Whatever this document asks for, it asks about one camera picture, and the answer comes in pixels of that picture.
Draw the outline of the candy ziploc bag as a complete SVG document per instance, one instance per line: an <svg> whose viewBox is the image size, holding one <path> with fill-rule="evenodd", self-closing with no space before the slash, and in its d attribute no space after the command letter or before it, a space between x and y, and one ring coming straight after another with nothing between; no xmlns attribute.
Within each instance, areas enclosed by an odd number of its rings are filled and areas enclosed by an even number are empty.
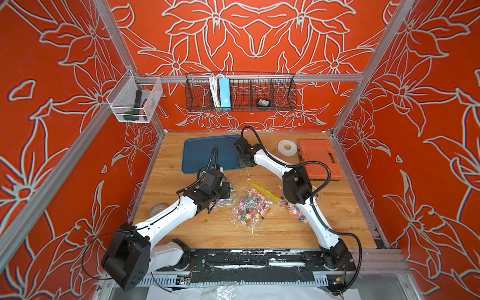
<svg viewBox="0 0 480 300"><path fill-rule="evenodd" d="M273 205L281 201L279 196L256 182L250 182L236 200L231 210L231 222L253 238L256 230L265 223Z"/></svg>
<svg viewBox="0 0 480 300"><path fill-rule="evenodd" d="M212 203L210 208L223 208L223 207L230 207L235 204L237 200L237 191L233 186L229 188L229 197L224 199L218 199L215 203Z"/></svg>
<svg viewBox="0 0 480 300"><path fill-rule="evenodd" d="M288 211L288 213L293 216L296 220L302 223L307 223L306 217L303 213L292 203L290 203L286 198L281 197L279 205Z"/></svg>

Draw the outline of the dark teal tray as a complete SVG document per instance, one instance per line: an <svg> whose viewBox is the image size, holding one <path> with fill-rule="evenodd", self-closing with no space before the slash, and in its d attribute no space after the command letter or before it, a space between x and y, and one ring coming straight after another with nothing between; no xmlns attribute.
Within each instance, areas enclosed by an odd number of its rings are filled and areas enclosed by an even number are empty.
<svg viewBox="0 0 480 300"><path fill-rule="evenodd" d="M217 163L224 170L238 170L240 153L235 148L235 142L240 139L239 134L211 136L187 139L184 142L181 170L184 174L197 173L204 168L210 159L211 151L217 146Z"/></svg>

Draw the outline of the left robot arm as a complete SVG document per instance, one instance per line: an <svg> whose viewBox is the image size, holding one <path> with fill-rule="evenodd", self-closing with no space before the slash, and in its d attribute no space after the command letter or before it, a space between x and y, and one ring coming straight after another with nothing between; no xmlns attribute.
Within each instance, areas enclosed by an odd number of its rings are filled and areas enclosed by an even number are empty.
<svg viewBox="0 0 480 300"><path fill-rule="evenodd" d="M184 265L190 251L184 242L174 239L162 246L158 243L180 224L207 210L211 203L228 199L230 191L221 166L207 170L171 206L135 225L126 222L118 227L102 258L102 268L123 291L130 291L153 271Z"/></svg>

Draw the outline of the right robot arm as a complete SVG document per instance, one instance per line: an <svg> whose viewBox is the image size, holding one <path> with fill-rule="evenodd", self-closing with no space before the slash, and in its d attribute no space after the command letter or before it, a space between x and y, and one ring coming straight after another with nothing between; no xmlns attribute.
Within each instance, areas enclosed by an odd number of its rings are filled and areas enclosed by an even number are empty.
<svg viewBox="0 0 480 300"><path fill-rule="evenodd" d="M267 152L260 144L251 145L240 137L234 144L239 160L246 166L262 166L282 180L286 200L293 204L312 227L324 256L324 265L337 270L349 253L341 233L331 229L315 200L319 189L314 190L305 165L290 164Z"/></svg>

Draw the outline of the white tape roll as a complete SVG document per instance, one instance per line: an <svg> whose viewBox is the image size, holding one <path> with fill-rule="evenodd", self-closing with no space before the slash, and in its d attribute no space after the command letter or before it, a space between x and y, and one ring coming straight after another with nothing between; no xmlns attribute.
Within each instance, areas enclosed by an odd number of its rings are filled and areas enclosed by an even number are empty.
<svg viewBox="0 0 480 300"><path fill-rule="evenodd" d="M281 140L277 144L277 150L284 156L295 156L298 153L298 146L290 140Z"/></svg>

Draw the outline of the clear tape roll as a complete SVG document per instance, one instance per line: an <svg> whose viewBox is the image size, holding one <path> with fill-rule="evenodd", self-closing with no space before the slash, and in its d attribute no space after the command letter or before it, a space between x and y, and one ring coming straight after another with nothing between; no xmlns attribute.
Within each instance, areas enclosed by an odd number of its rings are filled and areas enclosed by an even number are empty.
<svg viewBox="0 0 480 300"><path fill-rule="evenodd" d="M156 204L155 206L153 206L150 211L149 211L149 218L152 218L154 216L156 216L157 214L161 213L162 211L164 211L166 208L168 208L170 205L168 203L159 203L159 204Z"/></svg>

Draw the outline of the orange tool case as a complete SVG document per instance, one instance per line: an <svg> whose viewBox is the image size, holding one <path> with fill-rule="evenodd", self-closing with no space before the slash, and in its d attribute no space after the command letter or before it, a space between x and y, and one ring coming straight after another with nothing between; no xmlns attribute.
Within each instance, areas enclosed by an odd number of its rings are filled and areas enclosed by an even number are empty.
<svg viewBox="0 0 480 300"><path fill-rule="evenodd" d="M299 155L302 162L319 161L324 163L331 171L331 180L339 181L343 172L331 143L326 139L300 139L298 144ZM327 171L318 164L305 166L310 180L326 180Z"/></svg>

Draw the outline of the light blue box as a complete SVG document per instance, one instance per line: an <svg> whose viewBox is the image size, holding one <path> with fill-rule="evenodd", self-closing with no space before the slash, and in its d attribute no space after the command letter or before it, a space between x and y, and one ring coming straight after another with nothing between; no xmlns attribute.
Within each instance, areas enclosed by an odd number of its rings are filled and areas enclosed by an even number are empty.
<svg viewBox="0 0 480 300"><path fill-rule="evenodd" d="M230 79L227 77L220 77L218 82L221 108L228 111L231 108Z"/></svg>

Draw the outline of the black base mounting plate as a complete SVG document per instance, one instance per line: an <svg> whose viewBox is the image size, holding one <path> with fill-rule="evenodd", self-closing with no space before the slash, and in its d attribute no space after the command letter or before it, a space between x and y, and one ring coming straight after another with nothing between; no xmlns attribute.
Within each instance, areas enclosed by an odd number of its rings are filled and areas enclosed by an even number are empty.
<svg viewBox="0 0 480 300"><path fill-rule="evenodd" d="M335 281L345 283L355 272L351 254L330 270L318 249L194 249L183 267L163 267L153 274L158 283L172 288L217 285L326 287Z"/></svg>

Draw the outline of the green black tool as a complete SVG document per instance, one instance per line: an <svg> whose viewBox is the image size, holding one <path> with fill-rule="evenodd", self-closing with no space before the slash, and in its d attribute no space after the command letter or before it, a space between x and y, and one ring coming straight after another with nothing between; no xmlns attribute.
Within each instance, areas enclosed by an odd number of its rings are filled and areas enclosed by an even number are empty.
<svg viewBox="0 0 480 300"><path fill-rule="evenodd" d="M134 100L134 106L128 112L124 113L124 119L126 121L138 121L141 116L141 98L142 98L142 91L136 91L136 97Z"/></svg>

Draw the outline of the clear plastic bin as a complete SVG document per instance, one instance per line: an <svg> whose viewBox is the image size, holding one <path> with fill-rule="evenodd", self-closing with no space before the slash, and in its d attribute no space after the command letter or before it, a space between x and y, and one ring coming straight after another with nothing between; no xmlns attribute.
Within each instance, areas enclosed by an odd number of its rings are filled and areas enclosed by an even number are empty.
<svg viewBox="0 0 480 300"><path fill-rule="evenodd" d="M133 108L137 90L142 91L141 116L138 121L126 121L124 114ZM162 95L163 84L159 77L136 76L129 69L108 95L107 103L119 122L148 124Z"/></svg>

